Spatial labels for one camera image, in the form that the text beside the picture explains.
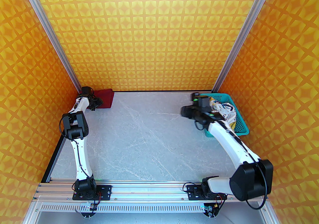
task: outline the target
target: vented metal panel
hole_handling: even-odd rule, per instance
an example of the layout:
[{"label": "vented metal panel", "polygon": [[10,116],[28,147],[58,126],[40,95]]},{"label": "vented metal panel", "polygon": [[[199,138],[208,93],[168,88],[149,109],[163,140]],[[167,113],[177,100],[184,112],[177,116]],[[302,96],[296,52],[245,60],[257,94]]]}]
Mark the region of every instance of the vented metal panel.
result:
[{"label": "vented metal panel", "polygon": [[[41,211],[45,212],[91,212],[90,203],[52,203],[43,202]],[[203,203],[180,203],[180,204],[123,204],[101,203],[97,213],[202,213]]]}]

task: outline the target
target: gray marble tabletop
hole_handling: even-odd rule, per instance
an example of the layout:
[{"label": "gray marble tabletop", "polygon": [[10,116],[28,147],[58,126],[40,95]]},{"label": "gray marble tabletop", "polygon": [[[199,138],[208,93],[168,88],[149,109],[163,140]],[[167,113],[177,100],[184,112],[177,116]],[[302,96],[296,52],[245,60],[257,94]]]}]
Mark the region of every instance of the gray marble tabletop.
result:
[{"label": "gray marble tabletop", "polygon": [[[86,110],[87,150],[95,179],[201,181],[232,175],[225,150],[194,121],[181,117],[190,92],[116,92],[112,108]],[[53,178],[75,178],[69,141],[53,169]]]}]

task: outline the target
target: red cloth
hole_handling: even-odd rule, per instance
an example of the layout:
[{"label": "red cloth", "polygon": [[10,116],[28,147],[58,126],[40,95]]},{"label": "red cloth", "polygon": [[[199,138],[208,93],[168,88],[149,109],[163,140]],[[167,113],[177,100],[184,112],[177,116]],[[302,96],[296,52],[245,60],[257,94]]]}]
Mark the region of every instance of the red cloth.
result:
[{"label": "red cloth", "polygon": [[114,92],[112,89],[102,89],[102,90],[95,90],[94,95],[99,97],[103,100],[103,104],[100,105],[98,108],[111,108],[113,102]]}]

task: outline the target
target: mesh basket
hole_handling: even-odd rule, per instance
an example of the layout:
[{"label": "mesh basket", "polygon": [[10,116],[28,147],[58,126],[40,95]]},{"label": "mesh basket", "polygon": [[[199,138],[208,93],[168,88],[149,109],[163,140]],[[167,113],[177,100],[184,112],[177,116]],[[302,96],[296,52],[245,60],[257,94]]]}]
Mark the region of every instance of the mesh basket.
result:
[{"label": "mesh basket", "polygon": [[[230,97],[230,95],[228,94],[224,94],[224,93],[207,93],[207,94],[201,94],[201,95],[207,95],[207,96],[211,96],[212,98],[214,98],[215,100],[221,102],[221,103],[230,103],[231,105],[233,105],[235,107],[236,110],[236,126],[235,126],[235,133],[236,135],[247,135],[249,134],[249,129],[246,125],[246,123],[244,122],[244,119],[242,118],[242,116],[240,115],[236,105],[234,104],[234,101],[232,100],[232,98]],[[212,137],[211,133],[208,132],[205,129],[205,134],[207,137]]]}]

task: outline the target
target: orange patterned wall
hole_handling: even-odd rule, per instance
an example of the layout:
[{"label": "orange patterned wall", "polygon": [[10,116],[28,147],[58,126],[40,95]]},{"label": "orange patterned wall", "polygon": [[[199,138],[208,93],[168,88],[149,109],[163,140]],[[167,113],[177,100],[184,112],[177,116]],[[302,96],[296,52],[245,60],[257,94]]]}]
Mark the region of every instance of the orange patterned wall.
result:
[{"label": "orange patterned wall", "polygon": [[0,0],[0,223],[21,223],[76,90],[28,0]]},{"label": "orange patterned wall", "polygon": [[319,0],[267,0],[220,92],[274,165],[282,223],[319,223]]},{"label": "orange patterned wall", "polygon": [[254,0],[40,0],[82,85],[211,89]]}]

